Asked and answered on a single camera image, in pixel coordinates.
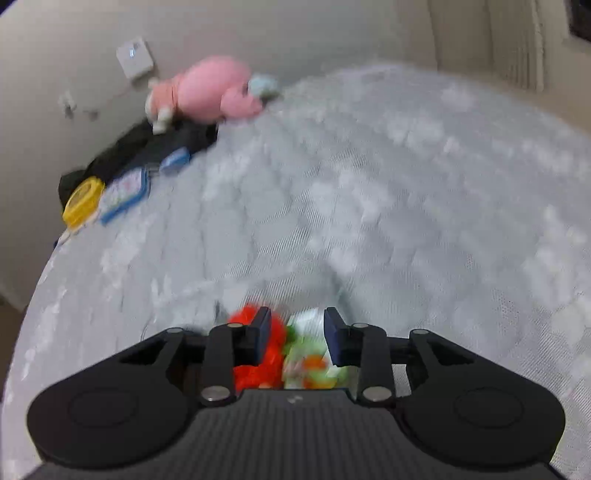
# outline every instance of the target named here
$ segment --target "black cloth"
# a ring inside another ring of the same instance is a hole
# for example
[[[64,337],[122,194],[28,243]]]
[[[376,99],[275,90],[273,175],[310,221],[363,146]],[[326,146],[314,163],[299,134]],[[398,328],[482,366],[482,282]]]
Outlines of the black cloth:
[[[193,155],[207,149],[216,140],[217,125],[199,125],[186,119],[178,119],[166,133],[154,135],[152,125],[144,120],[101,152],[85,170],[62,175],[57,189],[62,208],[66,207],[76,187],[89,177],[97,177],[108,185],[132,168],[160,164],[181,147],[187,147]]]

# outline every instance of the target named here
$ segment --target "red object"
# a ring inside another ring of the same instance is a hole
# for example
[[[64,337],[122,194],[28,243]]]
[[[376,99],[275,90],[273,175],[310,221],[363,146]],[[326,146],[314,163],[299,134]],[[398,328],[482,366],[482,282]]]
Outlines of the red object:
[[[250,325],[258,307],[247,304],[242,310],[230,317],[228,323]],[[234,367],[234,381],[236,392],[245,388],[281,388],[281,373],[283,369],[283,346],[287,338],[287,331],[279,315],[271,312],[271,334],[267,343],[267,350],[260,365],[252,367],[241,365]]]

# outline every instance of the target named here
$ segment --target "wall switch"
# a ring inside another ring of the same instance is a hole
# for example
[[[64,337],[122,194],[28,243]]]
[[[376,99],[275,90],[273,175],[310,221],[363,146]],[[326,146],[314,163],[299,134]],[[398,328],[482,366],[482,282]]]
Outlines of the wall switch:
[[[154,69],[154,61],[141,37],[117,48],[117,59],[129,80],[135,80]]]

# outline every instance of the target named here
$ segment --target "black plastic base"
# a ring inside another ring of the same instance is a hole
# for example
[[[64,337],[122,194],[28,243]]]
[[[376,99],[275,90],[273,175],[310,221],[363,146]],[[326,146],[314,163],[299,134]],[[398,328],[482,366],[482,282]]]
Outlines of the black plastic base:
[[[136,464],[118,475],[148,478],[147,465],[174,458],[193,466],[163,478],[559,478],[548,467],[565,424],[555,396],[427,330],[388,338],[329,308],[333,362],[360,368],[356,400],[336,390],[236,398],[232,369],[258,364],[269,326],[262,308],[250,326],[209,336],[169,329],[48,388],[27,416],[50,462],[40,472]],[[408,397],[396,397],[391,364],[406,364]]]

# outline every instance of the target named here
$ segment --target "light blue plush toy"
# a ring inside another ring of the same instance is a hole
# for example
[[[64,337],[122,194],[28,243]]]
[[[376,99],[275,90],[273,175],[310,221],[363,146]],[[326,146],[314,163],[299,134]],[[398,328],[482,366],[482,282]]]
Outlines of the light blue plush toy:
[[[248,93],[268,102],[279,96],[279,82],[270,75],[255,73],[248,82]]]

